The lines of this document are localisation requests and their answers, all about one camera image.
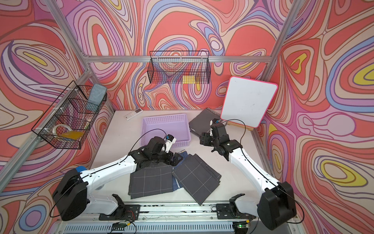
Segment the dark grey checked pillowcase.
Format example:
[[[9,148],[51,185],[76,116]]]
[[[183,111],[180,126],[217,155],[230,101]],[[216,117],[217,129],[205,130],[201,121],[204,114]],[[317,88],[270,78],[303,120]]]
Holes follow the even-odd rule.
[[[180,169],[172,174],[199,205],[218,188],[221,179],[221,175],[197,154],[189,154]]]

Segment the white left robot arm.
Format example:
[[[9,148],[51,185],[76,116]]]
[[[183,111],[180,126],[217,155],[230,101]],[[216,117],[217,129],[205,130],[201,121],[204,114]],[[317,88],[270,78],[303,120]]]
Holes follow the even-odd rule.
[[[81,172],[77,169],[66,172],[52,195],[61,220],[70,221],[81,214],[112,217],[124,214],[125,205],[118,195],[94,196],[93,192],[112,180],[153,163],[176,166],[183,158],[178,153],[171,152],[175,142],[176,138],[172,135],[166,135],[165,138],[155,136],[146,146],[131,151],[116,161]]]

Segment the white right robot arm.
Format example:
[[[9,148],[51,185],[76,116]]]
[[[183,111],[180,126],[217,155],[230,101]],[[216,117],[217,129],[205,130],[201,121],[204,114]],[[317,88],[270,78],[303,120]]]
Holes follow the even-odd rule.
[[[230,139],[226,127],[213,119],[210,132],[200,136],[200,144],[212,147],[236,166],[256,188],[259,198],[242,194],[234,197],[234,208],[240,213],[258,217],[270,230],[275,230],[297,215],[294,191],[288,182],[279,182],[261,168],[235,139]]]

